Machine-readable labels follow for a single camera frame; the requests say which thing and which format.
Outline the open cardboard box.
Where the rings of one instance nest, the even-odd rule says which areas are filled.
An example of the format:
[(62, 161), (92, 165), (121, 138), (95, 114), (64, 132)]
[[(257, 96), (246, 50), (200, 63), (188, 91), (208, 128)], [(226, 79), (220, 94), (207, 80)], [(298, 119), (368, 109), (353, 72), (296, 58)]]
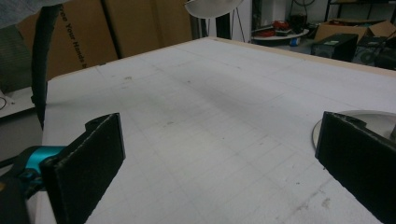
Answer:
[(395, 37), (396, 26), (388, 20), (329, 20), (318, 26), (314, 41), (319, 42), (335, 34), (356, 34), (358, 39), (364, 36)]

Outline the printed brown cardboard sheet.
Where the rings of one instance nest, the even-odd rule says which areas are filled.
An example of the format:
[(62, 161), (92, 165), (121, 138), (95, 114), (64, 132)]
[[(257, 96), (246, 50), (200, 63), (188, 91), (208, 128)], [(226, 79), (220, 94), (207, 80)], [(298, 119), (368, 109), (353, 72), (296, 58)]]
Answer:
[(50, 41), (47, 80), (117, 59), (101, 0), (64, 3)]

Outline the white round platform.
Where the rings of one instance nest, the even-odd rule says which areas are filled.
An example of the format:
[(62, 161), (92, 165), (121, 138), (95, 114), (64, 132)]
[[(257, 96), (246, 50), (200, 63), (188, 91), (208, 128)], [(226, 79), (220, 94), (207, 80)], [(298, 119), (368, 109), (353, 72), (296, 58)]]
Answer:
[(298, 38), (304, 35), (307, 35), (309, 32), (308, 29), (304, 29), (301, 33), (299, 34), (288, 34), (288, 35), (273, 35), (273, 36), (268, 36), (268, 37), (263, 37), (263, 36), (253, 36), (251, 37), (252, 40), (257, 40), (257, 41), (277, 41), (277, 40), (286, 40), (286, 39), (292, 39), (292, 38)]

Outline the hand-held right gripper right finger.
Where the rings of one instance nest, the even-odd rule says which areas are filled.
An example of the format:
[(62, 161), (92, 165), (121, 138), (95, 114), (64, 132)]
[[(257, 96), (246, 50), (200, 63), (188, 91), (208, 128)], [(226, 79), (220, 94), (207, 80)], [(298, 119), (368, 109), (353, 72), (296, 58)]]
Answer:
[(384, 224), (396, 224), (396, 143), (348, 115), (323, 113), (315, 157)]

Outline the black pillar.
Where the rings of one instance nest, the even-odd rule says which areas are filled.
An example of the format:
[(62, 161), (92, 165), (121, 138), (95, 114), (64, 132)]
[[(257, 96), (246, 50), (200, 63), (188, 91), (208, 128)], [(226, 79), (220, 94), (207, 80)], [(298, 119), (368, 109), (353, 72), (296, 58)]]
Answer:
[(231, 24), (229, 13), (216, 18), (216, 33), (217, 37), (225, 39), (231, 38)]

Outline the dark green cloth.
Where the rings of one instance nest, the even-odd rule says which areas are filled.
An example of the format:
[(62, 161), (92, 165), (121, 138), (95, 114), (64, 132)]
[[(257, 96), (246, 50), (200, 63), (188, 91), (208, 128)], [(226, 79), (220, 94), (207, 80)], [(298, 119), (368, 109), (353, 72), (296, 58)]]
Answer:
[(0, 29), (0, 90), (31, 86), (31, 54), (15, 25)]

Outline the black computer case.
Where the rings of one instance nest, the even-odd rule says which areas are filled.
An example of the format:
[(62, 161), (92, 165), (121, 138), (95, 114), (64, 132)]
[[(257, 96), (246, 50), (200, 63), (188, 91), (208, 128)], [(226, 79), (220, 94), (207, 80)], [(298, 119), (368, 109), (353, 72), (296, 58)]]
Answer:
[(311, 47), (311, 54), (323, 58), (343, 62), (351, 62), (357, 47), (358, 35), (334, 34), (330, 35)]

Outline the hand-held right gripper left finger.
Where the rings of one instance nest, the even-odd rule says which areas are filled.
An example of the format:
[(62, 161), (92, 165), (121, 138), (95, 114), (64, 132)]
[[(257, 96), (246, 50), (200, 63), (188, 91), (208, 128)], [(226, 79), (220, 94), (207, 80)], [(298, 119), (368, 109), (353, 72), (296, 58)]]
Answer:
[(93, 119), (58, 154), (40, 162), (57, 224), (84, 224), (125, 160), (120, 114)]

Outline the black speaker box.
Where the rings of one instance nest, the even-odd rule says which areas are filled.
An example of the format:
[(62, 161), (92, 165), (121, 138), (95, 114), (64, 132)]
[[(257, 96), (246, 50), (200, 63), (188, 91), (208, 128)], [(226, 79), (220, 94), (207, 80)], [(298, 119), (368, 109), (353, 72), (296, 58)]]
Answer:
[(386, 46), (384, 36), (364, 36), (358, 42), (353, 63), (396, 71), (396, 49)]

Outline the plain brown cardboard sheet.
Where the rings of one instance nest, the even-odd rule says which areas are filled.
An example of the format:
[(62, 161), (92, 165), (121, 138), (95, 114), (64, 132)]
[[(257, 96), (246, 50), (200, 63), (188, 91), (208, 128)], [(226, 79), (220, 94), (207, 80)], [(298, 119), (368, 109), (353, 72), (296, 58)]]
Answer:
[(103, 0), (121, 58), (192, 40), (186, 0)]

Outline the silver metal plate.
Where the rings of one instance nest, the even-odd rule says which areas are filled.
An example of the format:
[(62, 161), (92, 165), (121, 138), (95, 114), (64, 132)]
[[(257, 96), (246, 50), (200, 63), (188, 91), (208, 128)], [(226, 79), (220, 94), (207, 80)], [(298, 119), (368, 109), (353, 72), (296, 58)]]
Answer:
[(338, 112), (341, 117), (346, 117), (349, 122), (361, 123), (366, 129), (379, 134), (396, 146), (396, 114), (370, 110), (350, 110)]

